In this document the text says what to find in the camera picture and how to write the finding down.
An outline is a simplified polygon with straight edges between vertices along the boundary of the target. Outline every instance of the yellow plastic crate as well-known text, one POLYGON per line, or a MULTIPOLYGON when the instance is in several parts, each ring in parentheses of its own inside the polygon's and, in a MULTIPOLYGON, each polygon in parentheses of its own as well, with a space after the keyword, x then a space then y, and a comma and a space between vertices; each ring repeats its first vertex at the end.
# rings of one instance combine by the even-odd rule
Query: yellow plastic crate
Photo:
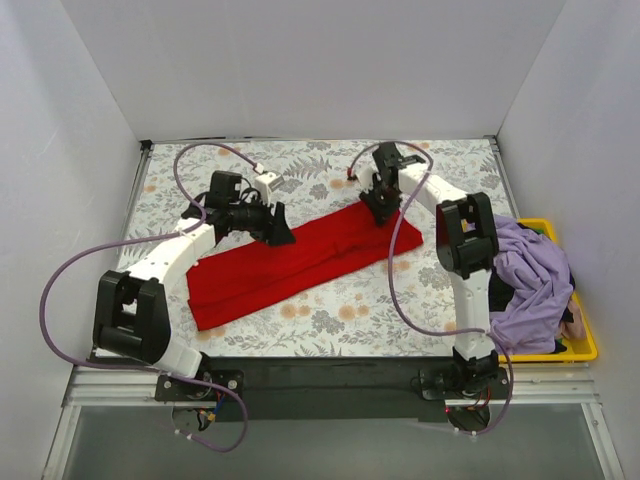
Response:
MULTIPOLYGON (((558 243, 558 237, 553 230, 553 226, 548 220, 544 218, 521 218, 519 222, 526 225, 529 228, 543 232, 547 237, 551 239, 553 243, 558 243)), ((563 353, 545 353, 539 355, 512 355, 511 361, 516 363, 522 362, 588 362, 598 356, 598 349, 593 340, 593 334, 589 327, 589 321, 585 315, 585 311, 580 301, 580 297, 577 293, 573 293, 572 297, 582 310, 582 320, 584 327, 587 331, 587 338, 584 340, 567 340, 562 339, 562 344, 567 347, 567 351, 563 353)), ((504 363, 507 360, 503 355, 500 355, 500 362, 504 363)))

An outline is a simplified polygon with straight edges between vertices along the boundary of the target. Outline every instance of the floral tablecloth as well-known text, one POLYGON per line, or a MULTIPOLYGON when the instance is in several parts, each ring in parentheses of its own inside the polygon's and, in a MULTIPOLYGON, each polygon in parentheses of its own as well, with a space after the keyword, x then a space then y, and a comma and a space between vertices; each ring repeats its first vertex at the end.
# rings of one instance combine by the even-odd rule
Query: floral tablecloth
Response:
MULTIPOLYGON (((357 184, 345 181, 353 157, 371 141, 250 141, 230 143, 269 170, 285 176, 275 198, 287 206, 291 228, 358 201, 357 184)), ((495 213, 511 215, 496 161, 487 140, 416 140, 435 160, 434 172, 468 192, 484 191, 495 213)), ((186 201, 175 186, 173 157, 184 145, 154 147, 128 238, 171 231, 186 201)), ((372 161, 365 156, 361 161, 372 161)), ((246 163, 223 149, 202 146, 180 165, 186 188, 208 189, 214 170, 232 170, 251 180, 246 163)), ((405 311, 418 325, 454 329, 453 292, 435 253, 435 219, 412 205, 408 220, 422 231, 424 245, 397 256, 396 288, 405 311)), ((251 241, 234 232, 211 254, 251 241)), ((129 247, 119 268, 141 259, 154 245, 129 247)), ((397 316, 386 279, 386 261, 300 293, 227 325, 198 332, 187 305, 183 279, 168 292, 173 329, 192 347, 211 356, 449 355, 452 338, 432 338, 409 329, 397 316)))

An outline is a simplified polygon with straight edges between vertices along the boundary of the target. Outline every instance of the purple cloth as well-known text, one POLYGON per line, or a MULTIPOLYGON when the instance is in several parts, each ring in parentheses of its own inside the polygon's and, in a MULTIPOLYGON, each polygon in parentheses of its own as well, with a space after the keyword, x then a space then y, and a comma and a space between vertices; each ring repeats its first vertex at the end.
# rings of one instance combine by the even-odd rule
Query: purple cloth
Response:
POLYGON ((510 353, 550 353, 573 287, 566 254, 545 235, 495 215, 498 276, 515 289, 504 312, 491 312, 491 330, 510 353))

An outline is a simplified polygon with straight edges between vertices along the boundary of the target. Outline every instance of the white wall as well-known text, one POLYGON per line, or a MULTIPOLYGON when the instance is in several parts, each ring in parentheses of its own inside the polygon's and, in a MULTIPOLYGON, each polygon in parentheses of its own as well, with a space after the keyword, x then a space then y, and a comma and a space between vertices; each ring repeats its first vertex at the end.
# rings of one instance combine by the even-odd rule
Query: white wall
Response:
POLYGON ((564 0, 62 0, 138 138, 497 133, 564 0))
MULTIPOLYGON (((138 145, 59 0, 0 0, 0 478, 40 478, 70 366, 40 338, 40 291, 72 253, 115 239, 138 145)), ((100 274, 73 269, 50 303, 68 352, 91 345, 100 274)))
POLYGON ((570 0, 498 137, 524 216, 558 227, 613 441, 640 478, 640 3, 570 0))

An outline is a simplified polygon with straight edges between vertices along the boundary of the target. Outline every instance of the red towel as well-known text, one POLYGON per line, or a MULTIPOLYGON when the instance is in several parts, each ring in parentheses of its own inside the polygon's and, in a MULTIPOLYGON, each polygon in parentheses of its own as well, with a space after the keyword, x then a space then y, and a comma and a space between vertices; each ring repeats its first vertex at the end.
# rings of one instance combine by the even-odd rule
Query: red towel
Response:
MULTIPOLYGON (((187 273, 198 330, 219 327, 386 258, 396 219, 397 213, 378 227, 358 202, 295 228, 295 244, 254 242, 200 260, 187 273)), ((403 221, 396 254, 420 245, 420 232, 403 221)))

